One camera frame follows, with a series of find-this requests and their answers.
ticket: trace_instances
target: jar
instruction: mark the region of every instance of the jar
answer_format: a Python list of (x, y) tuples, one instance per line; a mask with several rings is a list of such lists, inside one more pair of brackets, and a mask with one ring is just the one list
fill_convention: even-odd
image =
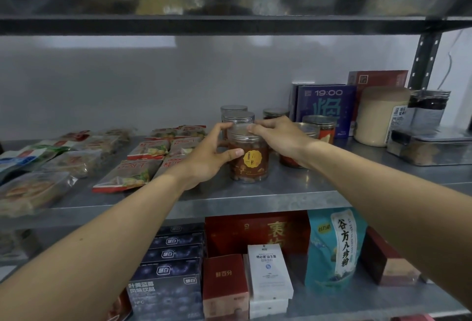
[(403, 115), (402, 127), (410, 127), (412, 124), (413, 116), (420, 102), (421, 95), (422, 90), (410, 90), (410, 100), (408, 101), (406, 112)]
[(263, 110), (264, 120), (270, 120), (281, 116), (288, 117), (289, 111), (286, 108), (265, 108)]
[(354, 138), (374, 147), (385, 147), (393, 128), (401, 125), (410, 101), (405, 87), (371, 86), (364, 89), (359, 103)]
[[(254, 112), (228, 111), (221, 116), (222, 122), (254, 123)], [(223, 139), (228, 139), (228, 130), (223, 130)]]
[(244, 156), (229, 162), (229, 172), (232, 179), (244, 183), (254, 183), (267, 178), (268, 145), (247, 127), (252, 123), (238, 123), (228, 130), (229, 149), (242, 148)]
[(227, 112), (234, 111), (247, 111), (247, 106), (244, 105), (224, 105), (220, 107), (221, 111), (221, 122), (223, 121), (223, 115)]
[[(318, 138), (318, 136), (320, 135), (320, 128), (315, 124), (303, 123), (303, 122), (296, 122), (295, 124), (298, 126), (298, 128), (300, 128), (303, 132), (305, 132), (308, 137)], [(301, 165), (295, 162), (294, 159), (290, 157), (285, 157), (285, 156), (280, 155), (279, 161), (281, 164), (287, 167), (303, 168)]]
[(307, 115), (302, 118), (303, 123), (315, 124), (320, 128), (318, 139), (333, 144), (334, 134), (336, 133), (336, 123), (338, 117), (321, 116), (321, 115)]
[(411, 123), (412, 128), (436, 129), (439, 127), (450, 95), (451, 91), (423, 91)]

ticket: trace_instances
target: person's left hand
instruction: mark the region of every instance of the person's left hand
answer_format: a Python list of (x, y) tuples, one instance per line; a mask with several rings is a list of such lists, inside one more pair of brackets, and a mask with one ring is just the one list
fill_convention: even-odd
[(226, 162), (244, 155), (241, 148), (217, 153), (218, 137), (221, 130), (233, 125), (233, 122), (217, 123), (203, 141), (190, 153), (185, 160), (169, 168), (166, 174), (176, 176), (185, 190), (192, 189), (198, 183), (207, 181), (215, 176)]

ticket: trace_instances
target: red and beige box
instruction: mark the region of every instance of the red and beige box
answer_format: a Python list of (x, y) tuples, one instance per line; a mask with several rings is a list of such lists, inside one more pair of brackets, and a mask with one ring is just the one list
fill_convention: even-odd
[(382, 286), (414, 285), (420, 276), (419, 270), (371, 227), (367, 228), (361, 261), (375, 282)]
[(249, 319), (249, 289), (241, 254), (204, 260), (203, 300), (205, 319)]
[(356, 97), (349, 135), (354, 134), (357, 109), (361, 101), (362, 91), (370, 86), (401, 86), (406, 83), (408, 70), (351, 71), (347, 77), (348, 85), (356, 85)]
[(280, 244), (284, 253), (305, 253), (310, 243), (306, 211), (206, 217), (209, 257), (246, 254), (248, 245)]

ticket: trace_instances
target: wall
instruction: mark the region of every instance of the wall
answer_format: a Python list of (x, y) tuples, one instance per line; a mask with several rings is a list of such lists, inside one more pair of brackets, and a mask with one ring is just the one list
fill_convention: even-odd
[[(470, 33), (452, 51), (445, 124), (465, 125), (472, 114), (464, 111), (472, 97)], [(456, 36), (443, 34), (433, 87)], [(418, 36), (0, 37), (0, 139), (210, 125), (221, 105), (233, 103), (261, 116), (287, 105), (294, 79), (345, 83), (351, 70), (409, 70), (417, 43)]]

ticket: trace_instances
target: beige canister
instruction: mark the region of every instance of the beige canister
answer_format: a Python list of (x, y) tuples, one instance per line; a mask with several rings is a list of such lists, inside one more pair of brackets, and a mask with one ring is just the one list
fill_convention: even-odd
[(385, 147), (390, 131), (402, 123), (409, 99), (410, 90), (405, 87), (367, 87), (359, 103), (355, 140), (368, 146)]

